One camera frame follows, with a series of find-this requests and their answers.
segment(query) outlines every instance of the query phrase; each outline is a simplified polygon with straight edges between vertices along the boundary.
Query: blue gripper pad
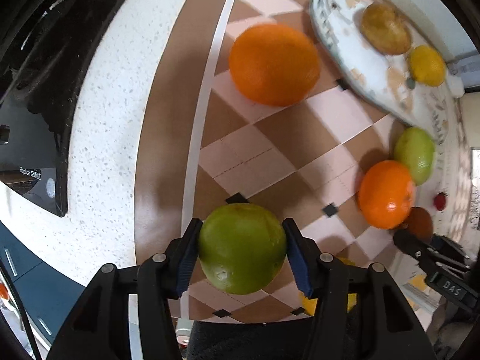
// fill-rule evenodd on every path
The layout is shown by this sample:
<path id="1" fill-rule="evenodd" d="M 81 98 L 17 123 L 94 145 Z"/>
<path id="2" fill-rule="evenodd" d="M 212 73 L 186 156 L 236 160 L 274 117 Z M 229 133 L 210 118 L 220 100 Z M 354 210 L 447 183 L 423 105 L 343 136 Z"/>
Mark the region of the blue gripper pad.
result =
<path id="1" fill-rule="evenodd" d="M 195 263 L 197 262 L 198 234 L 200 233 L 202 224 L 200 219 L 192 219 L 175 251 L 175 254 L 178 256 L 176 278 L 176 292 L 178 297 L 182 296 L 188 289 L 191 273 L 194 271 Z"/>
<path id="2" fill-rule="evenodd" d="M 282 226 L 286 235 L 286 256 L 289 259 L 295 283 L 297 288 L 309 298 L 314 288 L 309 274 L 308 251 L 305 250 L 308 246 L 292 218 L 285 219 Z"/>

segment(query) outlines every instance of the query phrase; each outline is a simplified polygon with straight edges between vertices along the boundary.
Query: white speckled countertop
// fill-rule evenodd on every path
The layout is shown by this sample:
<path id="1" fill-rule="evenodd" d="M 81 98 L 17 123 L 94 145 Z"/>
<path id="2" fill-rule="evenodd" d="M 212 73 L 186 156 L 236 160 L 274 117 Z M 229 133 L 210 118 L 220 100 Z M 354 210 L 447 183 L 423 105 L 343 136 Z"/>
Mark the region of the white speckled countertop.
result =
<path id="1" fill-rule="evenodd" d="M 59 218 L 0 183 L 0 220 L 33 253 L 86 285 L 104 263 L 135 265 L 134 177 L 143 114 L 185 0 L 126 0 L 92 59 L 70 139 Z"/>

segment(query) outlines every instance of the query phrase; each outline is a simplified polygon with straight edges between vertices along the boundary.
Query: cabinet handle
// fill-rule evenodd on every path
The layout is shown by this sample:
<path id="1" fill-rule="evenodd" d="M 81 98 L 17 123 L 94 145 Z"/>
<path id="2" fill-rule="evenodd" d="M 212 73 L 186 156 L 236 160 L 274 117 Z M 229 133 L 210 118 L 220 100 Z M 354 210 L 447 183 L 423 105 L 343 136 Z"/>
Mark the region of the cabinet handle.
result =
<path id="1" fill-rule="evenodd" d="M 49 327 L 47 326 L 47 324 L 45 322 L 43 322 L 43 319 L 39 318 L 38 321 L 40 322 L 40 325 L 43 326 L 43 328 L 45 329 L 45 331 L 49 334 L 49 335 L 52 335 L 52 331 L 49 329 Z"/>
<path id="2" fill-rule="evenodd" d="M 10 268 L 11 268 L 11 271 L 13 272 L 13 276 L 18 276 L 14 261 L 11 259 L 10 252 L 8 251 L 7 248 L 5 248 L 5 255 L 7 256 L 8 264 L 10 264 Z"/>

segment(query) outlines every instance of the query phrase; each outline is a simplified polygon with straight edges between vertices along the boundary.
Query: checkered floor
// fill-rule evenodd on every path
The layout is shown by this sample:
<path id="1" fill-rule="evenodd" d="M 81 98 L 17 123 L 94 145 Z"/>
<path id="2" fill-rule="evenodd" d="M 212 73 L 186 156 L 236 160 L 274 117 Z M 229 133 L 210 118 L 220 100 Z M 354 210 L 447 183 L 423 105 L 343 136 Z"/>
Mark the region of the checkered floor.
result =
<path id="1" fill-rule="evenodd" d="M 239 192 L 280 220 L 294 218 L 303 235 L 322 251 L 358 266 L 375 260 L 388 267 L 396 252 L 392 235 L 366 223 L 355 193 L 364 173 L 388 158 L 405 126 L 339 86 L 340 72 L 311 28 L 309 1 L 235 0 L 208 104 L 193 214 L 205 219 Z M 320 80 L 309 97 L 294 106 L 253 103 L 231 80 L 228 55 L 234 39 L 264 22 L 296 28 L 317 45 Z M 241 296 L 216 290 L 196 266 L 189 305 L 191 319 L 213 322 L 306 316 L 287 262 L 266 288 Z"/>

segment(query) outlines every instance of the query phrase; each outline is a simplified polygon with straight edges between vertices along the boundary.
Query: orange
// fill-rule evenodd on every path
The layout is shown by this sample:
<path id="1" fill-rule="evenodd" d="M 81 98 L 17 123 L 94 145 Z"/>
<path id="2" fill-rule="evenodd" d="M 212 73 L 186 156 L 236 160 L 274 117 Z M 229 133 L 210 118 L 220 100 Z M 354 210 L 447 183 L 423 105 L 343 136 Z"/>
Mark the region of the orange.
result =
<path id="1" fill-rule="evenodd" d="M 0 283 L 0 298 L 8 300 L 10 299 L 10 295 L 8 294 L 8 290 L 3 283 Z"/>
<path id="2" fill-rule="evenodd" d="M 367 222 L 391 229 L 410 213 L 415 199 L 415 184 L 409 170 L 400 162 L 386 160 L 372 166 L 358 191 L 358 206 Z"/>
<path id="3" fill-rule="evenodd" d="M 320 77 L 314 43 L 281 24 L 260 24 L 245 30 L 233 43 L 229 67 L 242 95 L 278 107 L 303 100 Z"/>

